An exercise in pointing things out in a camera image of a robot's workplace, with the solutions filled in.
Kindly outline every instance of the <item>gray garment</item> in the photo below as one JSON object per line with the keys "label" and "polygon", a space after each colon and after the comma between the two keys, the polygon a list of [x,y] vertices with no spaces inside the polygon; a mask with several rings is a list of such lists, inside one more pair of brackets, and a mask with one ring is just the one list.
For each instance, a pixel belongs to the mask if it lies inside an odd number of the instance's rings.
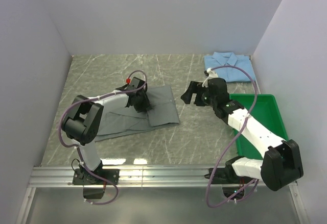
{"label": "gray garment", "polygon": [[169,85],[149,88],[152,109],[137,113],[133,107],[118,108],[102,115],[95,141],[126,136],[179,124],[172,89]]}

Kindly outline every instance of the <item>black cable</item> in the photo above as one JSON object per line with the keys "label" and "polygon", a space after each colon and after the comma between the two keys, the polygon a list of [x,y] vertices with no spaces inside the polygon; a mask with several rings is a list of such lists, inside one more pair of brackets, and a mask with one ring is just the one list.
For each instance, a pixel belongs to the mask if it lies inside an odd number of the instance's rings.
{"label": "black cable", "polygon": [[76,173],[76,170],[75,170],[74,167],[73,167],[73,163],[74,163],[75,160],[77,160],[77,161],[78,161],[78,165],[80,165],[80,161],[79,161],[78,159],[73,159],[73,160],[72,160],[71,167],[72,167],[74,173]]}

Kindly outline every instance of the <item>gray marble tabletop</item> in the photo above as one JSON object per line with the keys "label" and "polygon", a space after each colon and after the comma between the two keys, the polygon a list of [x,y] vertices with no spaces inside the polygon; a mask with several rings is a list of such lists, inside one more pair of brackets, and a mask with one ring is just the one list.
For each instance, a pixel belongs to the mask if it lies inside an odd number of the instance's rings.
{"label": "gray marble tabletop", "polygon": [[[205,164],[216,161],[232,139],[232,129],[214,115],[212,108],[185,105],[180,99],[191,80],[205,79],[203,55],[80,55],[73,58],[43,156],[43,166],[68,166],[78,157],[75,149],[61,146],[56,134],[60,115],[75,96],[109,93],[125,84],[128,74],[136,69],[147,73],[151,87],[171,85],[180,125],[97,142],[104,164]],[[228,84],[228,92],[253,93],[253,89],[250,83],[232,83]],[[223,162],[236,155],[236,146],[233,146]]]}

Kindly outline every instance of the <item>shirt collar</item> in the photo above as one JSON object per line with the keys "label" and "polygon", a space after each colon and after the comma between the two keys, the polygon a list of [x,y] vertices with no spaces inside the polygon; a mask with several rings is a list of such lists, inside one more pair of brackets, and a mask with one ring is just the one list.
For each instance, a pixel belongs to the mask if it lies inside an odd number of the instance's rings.
{"label": "shirt collar", "polygon": [[235,66],[237,62],[237,56],[233,52],[219,53],[215,52],[213,58],[222,66],[228,64]]}

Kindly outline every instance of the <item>green bin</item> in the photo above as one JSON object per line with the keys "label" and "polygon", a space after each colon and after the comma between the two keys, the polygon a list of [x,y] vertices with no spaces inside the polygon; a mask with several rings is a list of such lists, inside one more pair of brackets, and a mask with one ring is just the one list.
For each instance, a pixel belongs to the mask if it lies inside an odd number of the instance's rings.
{"label": "green bin", "polygon": [[[237,100],[246,109],[249,109],[253,103],[254,95],[231,94],[230,98]],[[251,115],[272,133],[288,140],[283,120],[279,113],[276,99],[273,95],[259,94]],[[258,150],[256,150],[256,148],[243,135],[237,139],[236,147],[239,156],[244,156],[249,159],[262,159]]]}

